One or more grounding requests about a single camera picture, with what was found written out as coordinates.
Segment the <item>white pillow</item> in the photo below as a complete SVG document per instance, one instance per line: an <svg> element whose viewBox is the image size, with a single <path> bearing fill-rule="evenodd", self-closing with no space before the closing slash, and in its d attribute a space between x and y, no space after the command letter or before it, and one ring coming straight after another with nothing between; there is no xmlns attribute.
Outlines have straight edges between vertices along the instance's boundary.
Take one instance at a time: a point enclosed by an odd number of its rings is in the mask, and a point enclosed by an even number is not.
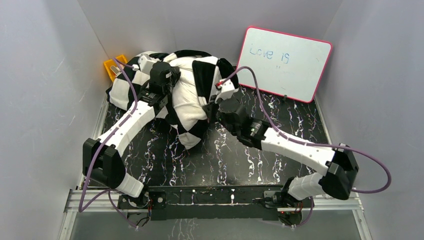
<svg viewBox="0 0 424 240"><path fill-rule="evenodd" d="M195 57L179 57L171 60L172 67L179 67L180 79L172 92L173 108L184 125L193 125L198 120L205 120L206 113L202 109L193 75L192 63Z"/></svg>

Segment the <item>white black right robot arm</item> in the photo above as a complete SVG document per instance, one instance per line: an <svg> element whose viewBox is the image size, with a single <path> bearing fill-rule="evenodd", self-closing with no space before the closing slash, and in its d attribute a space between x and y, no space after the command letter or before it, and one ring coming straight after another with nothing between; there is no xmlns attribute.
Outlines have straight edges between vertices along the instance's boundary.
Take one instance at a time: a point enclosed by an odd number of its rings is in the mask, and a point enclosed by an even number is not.
<svg viewBox="0 0 424 240"><path fill-rule="evenodd" d="M274 129L270 122L249 116L245 107L233 97L212 100L203 110L209 121L220 123L243 145L288 157L314 169L312 174L290 177L280 191L267 190L253 203L274 209L295 207L317 195L349 199L359 167L353 153L344 145L315 145Z"/></svg>

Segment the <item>black white checkered pillowcase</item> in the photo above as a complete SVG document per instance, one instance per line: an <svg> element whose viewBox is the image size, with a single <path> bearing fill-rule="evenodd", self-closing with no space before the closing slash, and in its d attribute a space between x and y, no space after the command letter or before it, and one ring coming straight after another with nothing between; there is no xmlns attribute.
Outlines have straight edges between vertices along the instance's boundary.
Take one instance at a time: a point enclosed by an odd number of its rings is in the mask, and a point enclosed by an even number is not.
<svg viewBox="0 0 424 240"><path fill-rule="evenodd" d="M234 72L233 65L225 58L218 58L199 50L178 50L173 53L145 51L139 53L127 63L139 63L142 54L148 55L155 62L167 62L178 67L180 78L172 91L172 104L167 105L158 114L177 131L179 142L187 149L196 146L208 130L209 122L203 106L215 95L215 82L226 79ZM149 80L149 73L133 71L124 67L124 72L131 80L136 93ZM134 101L130 85L124 75L119 73L110 88L106 90L107 101L115 107L128 110Z"/></svg>

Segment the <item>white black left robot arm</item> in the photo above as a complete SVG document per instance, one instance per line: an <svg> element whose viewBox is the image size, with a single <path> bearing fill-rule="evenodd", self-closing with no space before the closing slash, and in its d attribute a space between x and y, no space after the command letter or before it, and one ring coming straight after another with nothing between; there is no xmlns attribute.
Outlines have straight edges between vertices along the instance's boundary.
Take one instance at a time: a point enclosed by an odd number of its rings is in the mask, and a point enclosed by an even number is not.
<svg viewBox="0 0 424 240"><path fill-rule="evenodd" d="M172 101L172 90L181 77L180 69L164 61L148 67L149 79L136 91L124 70L121 74L129 84L133 103L128 111L107 132L97 139L88 138L82 146L83 191L93 180L130 197L137 208L149 203L144 184L131 176L124 166L122 155L138 132Z"/></svg>

